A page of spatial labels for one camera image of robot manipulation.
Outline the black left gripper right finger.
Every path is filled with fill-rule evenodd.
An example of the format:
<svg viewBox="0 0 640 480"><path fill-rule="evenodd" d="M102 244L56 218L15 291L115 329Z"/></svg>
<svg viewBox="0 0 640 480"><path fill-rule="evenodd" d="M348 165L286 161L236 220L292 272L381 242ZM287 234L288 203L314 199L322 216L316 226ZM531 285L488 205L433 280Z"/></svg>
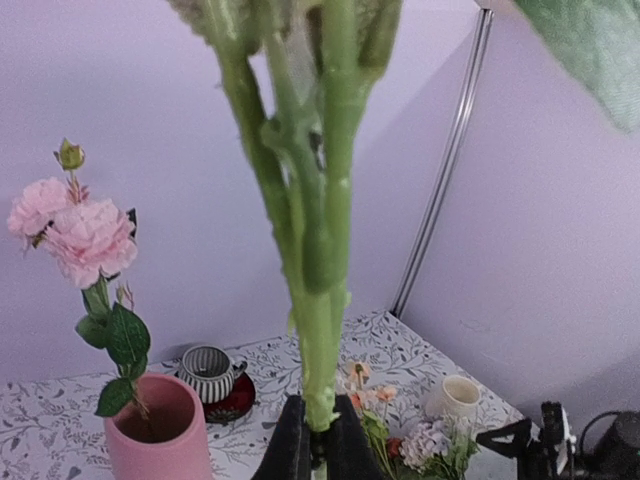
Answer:
<svg viewBox="0 0 640 480"><path fill-rule="evenodd" d="M335 397L334 412L339 417L332 422L327 434L328 479L384 479L360 419L347 395Z"/></svg>

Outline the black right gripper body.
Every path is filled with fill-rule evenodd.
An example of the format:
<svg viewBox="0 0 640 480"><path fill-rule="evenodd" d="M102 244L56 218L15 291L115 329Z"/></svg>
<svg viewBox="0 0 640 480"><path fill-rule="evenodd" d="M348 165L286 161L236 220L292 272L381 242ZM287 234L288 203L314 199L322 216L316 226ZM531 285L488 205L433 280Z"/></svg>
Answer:
<svg viewBox="0 0 640 480"><path fill-rule="evenodd" d="M588 427L611 416L612 423L596 442L584 449L585 433L577 437L574 474L566 467L559 479L637 479L639 477L639 413L637 411L609 411L594 417ZM519 460L521 479L550 479L543 445L538 438L528 446Z"/></svg>

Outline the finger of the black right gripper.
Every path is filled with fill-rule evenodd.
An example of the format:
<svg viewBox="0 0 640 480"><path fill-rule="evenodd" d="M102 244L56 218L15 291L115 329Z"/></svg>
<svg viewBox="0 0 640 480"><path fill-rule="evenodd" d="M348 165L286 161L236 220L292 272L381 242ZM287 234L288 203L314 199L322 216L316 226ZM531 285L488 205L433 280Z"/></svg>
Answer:
<svg viewBox="0 0 640 480"><path fill-rule="evenodd" d="M476 435L476 443L505 458L517 459L523 456L531 442L533 422L524 418L498 429Z"/></svg>

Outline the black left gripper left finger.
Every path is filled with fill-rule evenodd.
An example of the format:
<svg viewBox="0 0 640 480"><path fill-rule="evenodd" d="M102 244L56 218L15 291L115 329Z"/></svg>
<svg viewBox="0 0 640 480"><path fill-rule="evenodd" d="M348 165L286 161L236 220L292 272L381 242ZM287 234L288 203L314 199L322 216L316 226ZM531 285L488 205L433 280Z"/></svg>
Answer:
<svg viewBox="0 0 640 480"><path fill-rule="evenodd" d="M309 480L311 438L300 395L287 398L252 480Z"/></svg>

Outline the orange blossom flower stem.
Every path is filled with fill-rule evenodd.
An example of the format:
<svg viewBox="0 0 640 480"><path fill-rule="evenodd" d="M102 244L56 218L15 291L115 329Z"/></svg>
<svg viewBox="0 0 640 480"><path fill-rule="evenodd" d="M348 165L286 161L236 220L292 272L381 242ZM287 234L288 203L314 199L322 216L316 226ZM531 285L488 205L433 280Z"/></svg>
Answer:
<svg viewBox="0 0 640 480"><path fill-rule="evenodd" d="M388 479L396 479L390 453L388 410L396 396L392 386L369 387L370 367L361 361L349 361L344 380L345 391L360 419L369 446Z"/></svg>

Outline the pink peony flower stem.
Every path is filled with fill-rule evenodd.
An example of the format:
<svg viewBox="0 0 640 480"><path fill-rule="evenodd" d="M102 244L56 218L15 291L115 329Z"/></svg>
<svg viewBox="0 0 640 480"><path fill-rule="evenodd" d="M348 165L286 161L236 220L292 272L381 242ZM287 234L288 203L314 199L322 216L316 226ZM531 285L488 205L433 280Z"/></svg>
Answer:
<svg viewBox="0 0 640 480"><path fill-rule="evenodd" d="M44 249L80 290L85 314L75 331L91 347L106 351L117 368L116 378L100 393L96 416L111 418L132 407L151 431L140 386L151 335L134 311L131 288L109 289L137 257L136 213L119 209L110 199L91 199L76 175L86 159L81 145L63 139L53 156L66 179L50 177L26 186L12 202L8 230L26 250Z"/></svg>

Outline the peach rose flower stem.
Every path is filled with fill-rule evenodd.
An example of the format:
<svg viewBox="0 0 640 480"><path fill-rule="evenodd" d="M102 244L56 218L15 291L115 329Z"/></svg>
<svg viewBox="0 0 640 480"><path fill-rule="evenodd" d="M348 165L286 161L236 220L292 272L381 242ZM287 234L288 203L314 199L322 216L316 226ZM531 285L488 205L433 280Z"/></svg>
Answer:
<svg viewBox="0 0 640 480"><path fill-rule="evenodd" d="M176 1L217 56L291 297L306 421L337 419L354 141L388 67L398 1Z"/></svg>

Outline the rust red rose stem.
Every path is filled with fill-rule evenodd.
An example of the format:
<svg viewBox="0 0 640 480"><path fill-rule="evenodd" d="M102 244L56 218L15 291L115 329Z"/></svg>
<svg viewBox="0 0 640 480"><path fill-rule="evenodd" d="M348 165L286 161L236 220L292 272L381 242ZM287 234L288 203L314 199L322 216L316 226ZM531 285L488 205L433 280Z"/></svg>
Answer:
<svg viewBox="0 0 640 480"><path fill-rule="evenodd" d="M402 439L397 437L389 437L386 440L386 453L390 461L395 461L400 457L402 446Z"/></svg>

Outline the pink tall vase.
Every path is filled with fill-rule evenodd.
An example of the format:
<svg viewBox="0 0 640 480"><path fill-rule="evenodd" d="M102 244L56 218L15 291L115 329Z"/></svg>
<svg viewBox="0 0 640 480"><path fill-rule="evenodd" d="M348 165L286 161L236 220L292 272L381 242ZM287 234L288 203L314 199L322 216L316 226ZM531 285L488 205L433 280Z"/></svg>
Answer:
<svg viewBox="0 0 640 480"><path fill-rule="evenodd" d="M112 474L119 480L211 480L203 405L178 378L147 373L139 379L143 418L134 406L104 420Z"/></svg>

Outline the cream white mug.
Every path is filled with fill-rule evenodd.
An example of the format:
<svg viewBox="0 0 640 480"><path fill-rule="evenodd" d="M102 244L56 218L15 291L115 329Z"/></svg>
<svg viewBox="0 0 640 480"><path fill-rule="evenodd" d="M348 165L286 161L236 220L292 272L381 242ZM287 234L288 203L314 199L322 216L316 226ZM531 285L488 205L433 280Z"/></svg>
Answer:
<svg viewBox="0 0 640 480"><path fill-rule="evenodd" d="M428 416L448 415L473 422L481 399L479 387L461 375L447 375L428 396L424 411Z"/></svg>

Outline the dark red saucer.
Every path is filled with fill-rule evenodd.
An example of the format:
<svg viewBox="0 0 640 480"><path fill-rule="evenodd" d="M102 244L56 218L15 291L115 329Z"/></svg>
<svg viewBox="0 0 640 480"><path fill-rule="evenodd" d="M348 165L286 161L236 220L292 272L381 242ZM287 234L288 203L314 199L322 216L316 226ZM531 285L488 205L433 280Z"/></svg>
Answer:
<svg viewBox="0 0 640 480"><path fill-rule="evenodd" d="M254 382L243 373L234 383L225 399L203 406L205 421L209 424L227 425L248 414L256 402Z"/></svg>

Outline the striped grey ceramic cup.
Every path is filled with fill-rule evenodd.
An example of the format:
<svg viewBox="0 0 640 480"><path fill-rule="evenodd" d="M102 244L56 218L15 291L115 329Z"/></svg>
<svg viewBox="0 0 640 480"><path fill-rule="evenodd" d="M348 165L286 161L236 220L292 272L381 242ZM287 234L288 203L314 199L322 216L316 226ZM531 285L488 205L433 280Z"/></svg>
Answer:
<svg viewBox="0 0 640 480"><path fill-rule="evenodd" d="M235 363L225 351L200 345L183 354L176 374L208 405L226 399L246 368L246 360Z"/></svg>

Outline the floral patterned table mat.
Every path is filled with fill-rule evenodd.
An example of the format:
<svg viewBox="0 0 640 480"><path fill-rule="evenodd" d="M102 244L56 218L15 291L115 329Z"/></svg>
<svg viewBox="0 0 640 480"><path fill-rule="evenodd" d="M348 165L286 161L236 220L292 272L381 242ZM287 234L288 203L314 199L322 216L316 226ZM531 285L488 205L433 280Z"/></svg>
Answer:
<svg viewBox="0 0 640 480"><path fill-rule="evenodd" d="M300 384L295 337L283 335L233 347L248 363L256 403L242 418L207 427L213 476L248 479L257 469L286 395ZM423 416L431 390L447 375L464 371L387 312L346 319L341 365L362 361L372 387L393 385L386 409L392 435L407 434ZM1 476L4 479L110 479L104 425L97 398L113 372L1 385Z"/></svg>

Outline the right aluminium frame post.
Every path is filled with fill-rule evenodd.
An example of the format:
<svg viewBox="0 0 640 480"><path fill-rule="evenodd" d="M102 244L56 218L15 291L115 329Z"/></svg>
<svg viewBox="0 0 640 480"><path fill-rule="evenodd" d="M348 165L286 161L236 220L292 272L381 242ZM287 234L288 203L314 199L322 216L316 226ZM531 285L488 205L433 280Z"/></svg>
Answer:
<svg viewBox="0 0 640 480"><path fill-rule="evenodd" d="M484 66L493 21L493 10L488 8L481 8L479 10L455 115L444 146L439 169L405 270L392 305L389 308L390 313L398 319L403 317L409 306L411 295L414 291L427 251L433 240L444 200L460 158L475 106L479 79Z"/></svg>

